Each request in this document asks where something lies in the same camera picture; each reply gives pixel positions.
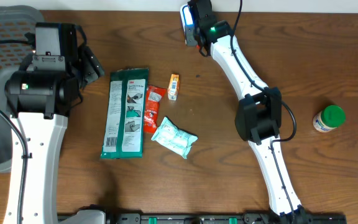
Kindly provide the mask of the small orange white box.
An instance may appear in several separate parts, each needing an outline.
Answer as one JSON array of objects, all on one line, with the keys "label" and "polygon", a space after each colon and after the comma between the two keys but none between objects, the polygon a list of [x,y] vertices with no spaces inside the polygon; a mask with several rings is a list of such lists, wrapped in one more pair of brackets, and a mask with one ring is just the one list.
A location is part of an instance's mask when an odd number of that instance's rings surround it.
[{"label": "small orange white box", "polygon": [[168,99],[176,101],[178,97],[178,91],[180,87],[179,74],[171,74],[170,82],[167,89]]}]

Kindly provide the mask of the red snack bag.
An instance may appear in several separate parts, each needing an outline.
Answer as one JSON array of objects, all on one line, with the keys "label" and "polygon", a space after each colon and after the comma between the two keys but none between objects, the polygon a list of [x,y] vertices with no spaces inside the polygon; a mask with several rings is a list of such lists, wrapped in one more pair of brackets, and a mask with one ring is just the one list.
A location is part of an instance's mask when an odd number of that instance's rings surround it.
[{"label": "red snack bag", "polygon": [[158,110],[161,99],[167,90],[157,86],[147,87],[145,112],[144,112],[144,132],[153,134],[157,130]]}]

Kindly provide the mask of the green 3M wipes pack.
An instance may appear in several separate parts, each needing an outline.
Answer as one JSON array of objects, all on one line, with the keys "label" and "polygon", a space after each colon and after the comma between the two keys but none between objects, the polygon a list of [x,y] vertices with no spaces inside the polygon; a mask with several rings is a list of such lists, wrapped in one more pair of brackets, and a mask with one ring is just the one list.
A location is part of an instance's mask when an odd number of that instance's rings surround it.
[{"label": "green 3M wipes pack", "polygon": [[133,68],[110,74],[102,159],[141,158],[149,70]]}]

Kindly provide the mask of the light teal tissue pack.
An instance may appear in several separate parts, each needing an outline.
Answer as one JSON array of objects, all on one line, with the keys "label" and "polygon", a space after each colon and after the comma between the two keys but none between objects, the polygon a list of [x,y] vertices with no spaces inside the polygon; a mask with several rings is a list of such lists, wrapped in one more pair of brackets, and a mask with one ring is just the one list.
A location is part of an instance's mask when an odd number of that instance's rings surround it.
[{"label": "light teal tissue pack", "polygon": [[163,147],[187,159],[187,155],[191,151],[193,143],[198,140],[198,137],[179,129],[168,117],[164,117],[151,140],[157,141]]}]

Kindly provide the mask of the green lid white jar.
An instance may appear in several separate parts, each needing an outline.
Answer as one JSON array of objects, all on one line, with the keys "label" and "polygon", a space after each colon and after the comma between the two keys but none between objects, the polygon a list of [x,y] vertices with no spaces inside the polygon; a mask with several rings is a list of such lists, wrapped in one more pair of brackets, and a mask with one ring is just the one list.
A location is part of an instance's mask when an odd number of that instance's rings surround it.
[{"label": "green lid white jar", "polygon": [[345,120],[346,114],[341,107],[329,105],[314,116],[313,126],[317,131],[327,133],[340,127]]}]

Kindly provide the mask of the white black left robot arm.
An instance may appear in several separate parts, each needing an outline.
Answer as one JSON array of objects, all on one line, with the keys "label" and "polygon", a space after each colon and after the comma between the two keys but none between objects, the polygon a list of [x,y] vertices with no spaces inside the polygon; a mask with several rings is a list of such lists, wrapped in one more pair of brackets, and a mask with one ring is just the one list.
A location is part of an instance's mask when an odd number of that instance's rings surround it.
[{"label": "white black left robot arm", "polygon": [[60,149],[82,89],[104,75],[81,26],[39,22],[34,51],[5,84],[12,164],[5,223],[58,223]]}]

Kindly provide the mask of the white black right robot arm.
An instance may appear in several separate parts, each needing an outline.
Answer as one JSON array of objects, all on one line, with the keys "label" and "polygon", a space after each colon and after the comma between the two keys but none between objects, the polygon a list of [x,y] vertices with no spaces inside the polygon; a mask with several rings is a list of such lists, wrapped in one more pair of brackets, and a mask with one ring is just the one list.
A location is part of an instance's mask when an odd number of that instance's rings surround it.
[{"label": "white black right robot arm", "polygon": [[239,47],[236,27],[217,19],[211,1],[188,1],[180,14],[186,45],[195,46],[202,56],[217,62],[237,95],[235,127],[258,160],[271,211],[294,222],[301,202],[281,154],[282,109],[289,107],[280,90],[270,88],[255,73]]}]

